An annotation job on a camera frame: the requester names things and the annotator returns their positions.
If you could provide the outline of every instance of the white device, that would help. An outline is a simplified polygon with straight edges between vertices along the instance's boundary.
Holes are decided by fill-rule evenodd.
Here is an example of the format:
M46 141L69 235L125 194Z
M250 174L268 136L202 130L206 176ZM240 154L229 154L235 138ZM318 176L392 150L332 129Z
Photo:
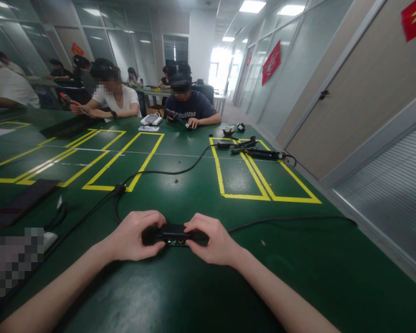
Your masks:
M158 126L143 125L139 127L139 132L158 132L159 128Z
M153 125L153 126L157 126L157 125L160 124L160 122L162 121L162 119L163 118L156 113L156 114L152 114L152 115L147 115L140 122L142 123L142 125Z

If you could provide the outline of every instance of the wall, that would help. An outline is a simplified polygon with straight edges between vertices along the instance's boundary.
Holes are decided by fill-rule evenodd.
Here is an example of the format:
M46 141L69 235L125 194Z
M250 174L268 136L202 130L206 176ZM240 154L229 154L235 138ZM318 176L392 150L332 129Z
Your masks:
M205 83L208 82L215 26L216 12L191 11L188 64L191 66L193 81L203 79Z

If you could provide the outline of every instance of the black t-shirt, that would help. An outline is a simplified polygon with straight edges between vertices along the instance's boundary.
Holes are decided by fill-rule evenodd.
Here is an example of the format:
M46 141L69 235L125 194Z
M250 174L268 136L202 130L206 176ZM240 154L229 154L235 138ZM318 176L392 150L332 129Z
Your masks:
M67 69L63 69L63 73L57 69L54 69L51 72L51 76L65 76L65 75L69 76L70 79L73 78L73 74Z
M178 101L174 95L171 95L166 99L165 109L178 113L181 119L205 119L217 113L208 98L194 90L191 90L190 98L186 102Z

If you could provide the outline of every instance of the floor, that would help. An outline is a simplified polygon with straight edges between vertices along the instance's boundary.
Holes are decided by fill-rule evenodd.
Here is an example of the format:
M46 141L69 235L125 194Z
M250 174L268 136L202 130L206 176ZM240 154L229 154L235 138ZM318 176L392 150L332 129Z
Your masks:
M263 132L258 125L250 120L247 115L238 107L236 107L232 101L226 100L225 108L222 116L222 120L225 123L238 124L243 123L245 125L253 126L265 140L267 140L273 147L279 150L283 150L278 142L269 137ZM416 266L413 265L396 247L390 239L388 239L380 230L374 227L369 221L365 220L362 216L357 214L349 205L341 200L335 193L323 188L317 179L312 176L302 165L298 164L296 169L313 185L318 191L321 192L328 200L330 200L343 214L347 217L357 221L360 230L364 235L369 238L382 252L389 257L405 274L407 274L416 283Z

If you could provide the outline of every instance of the person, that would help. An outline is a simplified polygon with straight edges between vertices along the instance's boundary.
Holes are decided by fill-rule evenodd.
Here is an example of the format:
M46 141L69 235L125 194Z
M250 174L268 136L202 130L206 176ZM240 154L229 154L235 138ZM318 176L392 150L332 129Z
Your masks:
M154 257L165 243L144 246L141 234L151 225L161 228L165 223L164 216L156 210L129 213L115 231L6 318L0 324L0 333L51 332L85 287L110 262ZM206 247L187 240L191 251L208 264L235 269L262 298L286 332L339 332L312 305L236 243L219 220L195 214L184 225L186 233L198 229L209 237Z
M23 76L0 65L0 107L21 106L39 109L37 94Z
M128 68L128 84L130 86L142 86L140 79L137 77L135 69L132 67Z
M165 74L165 76L160 79L157 86L159 88L163 86L164 89L171 89L170 80L168 77L168 66L163 67L163 74Z
M89 96L92 96L96 91L97 85L94 78L89 73L91 69L89 60L80 55L75 55L73 57L73 64L74 80L82 82L83 87L88 92Z
M79 116L82 110L91 118L125 118L136 117L139 112L139 99L134 89L122 84L120 69L112 62L104 58L98 58L93 63L91 76L99 82L95 94L86 104L71 103L69 108ZM105 112L99 108L107 103L111 112Z
M176 112L183 120L188 119L188 125L192 128L222 121L208 98L191 89L191 76L187 73L177 73L171 77L171 90L172 95L166 99L165 109Z
M51 80L69 80L73 77L72 73L63 67L61 61L57 59L50 59L49 63L54 66L51 74L45 75L46 79Z
M0 66L5 67L7 69L12 70L13 72L16 72L17 74L20 74L21 76L25 76L26 74L22 70L22 68L13 63L11 60L8 59L6 54L0 51Z

